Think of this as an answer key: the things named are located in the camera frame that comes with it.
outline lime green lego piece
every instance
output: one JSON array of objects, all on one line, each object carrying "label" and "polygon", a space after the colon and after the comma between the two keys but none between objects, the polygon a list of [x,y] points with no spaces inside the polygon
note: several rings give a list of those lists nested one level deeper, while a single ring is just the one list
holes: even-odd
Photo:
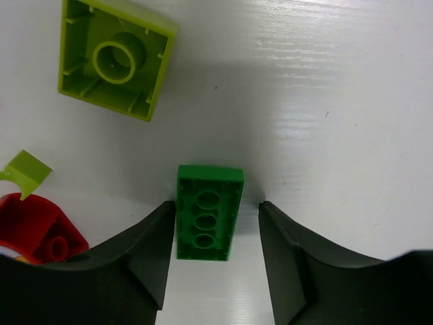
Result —
[{"label": "lime green lego piece", "polygon": [[0,171],[0,181],[11,181],[21,189],[21,200],[36,190],[51,173],[52,169],[22,150]]},{"label": "lime green lego piece", "polygon": [[125,0],[63,0],[59,92],[150,121],[178,29]]},{"label": "lime green lego piece", "polygon": [[241,169],[179,166],[178,259],[228,260],[243,187]]}]

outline curved red piece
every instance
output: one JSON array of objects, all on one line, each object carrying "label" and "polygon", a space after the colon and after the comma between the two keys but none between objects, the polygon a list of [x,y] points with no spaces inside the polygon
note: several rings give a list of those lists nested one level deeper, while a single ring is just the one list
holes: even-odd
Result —
[{"label": "curved red piece", "polygon": [[24,201],[20,197],[13,193],[0,198],[0,242],[36,264],[64,261],[89,249],[57,205],[37,195]]}]

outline white table surface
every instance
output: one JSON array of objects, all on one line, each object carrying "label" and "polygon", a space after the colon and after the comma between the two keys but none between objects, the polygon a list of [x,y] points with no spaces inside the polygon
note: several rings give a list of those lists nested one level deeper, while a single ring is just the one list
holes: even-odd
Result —
[{"label": "white table surface", "polygon": [[0,1],[0,166],[52,167],[35,194],[91,246],[175,198],[179,164],[244,169],[230,261],[173,256],[157,325],[273,324],[264,198],[360,253],[433,247],[432,1],[139,2],[181,25],[151,123],[57,93],[61,1]]}]

